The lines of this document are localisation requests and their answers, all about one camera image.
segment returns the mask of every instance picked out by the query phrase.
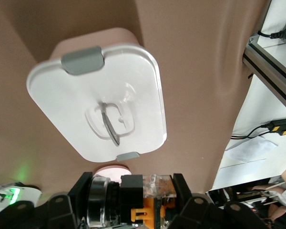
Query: container lid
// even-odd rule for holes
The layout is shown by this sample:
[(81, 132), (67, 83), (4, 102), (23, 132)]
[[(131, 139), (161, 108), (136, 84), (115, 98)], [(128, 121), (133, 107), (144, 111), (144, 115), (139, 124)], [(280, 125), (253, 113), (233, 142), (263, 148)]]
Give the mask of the container lid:
[(128, 159), (166, 140), (158, 64), (141, 46), (93, 47), (43, 62), (30, 72), (27, 88), (89, 161)]

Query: lid handle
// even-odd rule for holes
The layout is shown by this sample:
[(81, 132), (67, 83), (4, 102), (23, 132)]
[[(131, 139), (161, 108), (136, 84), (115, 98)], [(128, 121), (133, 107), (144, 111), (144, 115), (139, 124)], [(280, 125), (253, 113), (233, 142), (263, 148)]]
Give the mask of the lid handle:
[(106, 127), (106, 130), (111, 138), (111, 140), (113, 141), (113, 143), (116, 145), (116, 146), (119, 146), (120, 145), (120, 137), (117, 135), (116, 131), (114, 130), (107, 114), (106, 114), (106, 103), (102, 103), (101, 104), (101, 112), (102, 112), (102, 117), (103, 117), (103, 122), (104, 122), (104, 125)]

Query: power strip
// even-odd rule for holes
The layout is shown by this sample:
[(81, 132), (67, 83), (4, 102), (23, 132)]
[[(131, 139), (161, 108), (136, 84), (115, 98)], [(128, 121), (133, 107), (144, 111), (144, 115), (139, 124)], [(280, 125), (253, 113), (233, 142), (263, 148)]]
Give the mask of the power strip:
[(274, 120), (266, 126), (271, 133), (286, 135), (286, 119)]

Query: green light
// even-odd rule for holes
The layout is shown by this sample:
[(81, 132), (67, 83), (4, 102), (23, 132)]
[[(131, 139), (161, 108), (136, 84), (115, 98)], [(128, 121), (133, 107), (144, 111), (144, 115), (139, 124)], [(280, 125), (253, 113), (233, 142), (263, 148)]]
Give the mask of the green light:
[(10, 191), (14, 192), (13, 197), (11, 198), (11, 201), (10, 201), (10, 205), (11, 205), (11, 204), (16, 202), (18, 195), (20, 193), (20, 189), (19, 188), (11, 188)]

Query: screw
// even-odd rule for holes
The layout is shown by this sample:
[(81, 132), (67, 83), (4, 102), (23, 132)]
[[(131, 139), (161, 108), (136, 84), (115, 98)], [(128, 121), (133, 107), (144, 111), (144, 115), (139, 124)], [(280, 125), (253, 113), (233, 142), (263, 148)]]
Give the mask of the screw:
[(27, 206), (25, 204), (21, 204), (17, 207), (18, 210), (21, 210), (21, 209), (24, 209), (26, 208)]
[(204, 200), (201, 198), (196, 198), (194, 201), (196, 204), (203, 204), (204, 203)]
[(240, 209), (241, 209), (240, 206), (237, 204), (231, 204), (230, 208), (232, 208), (234, 211), (240, 211)]
[(55, 203), (60, 203), (60, 202), (63, 202), (63, 198), (62, 197), (56, 198)]

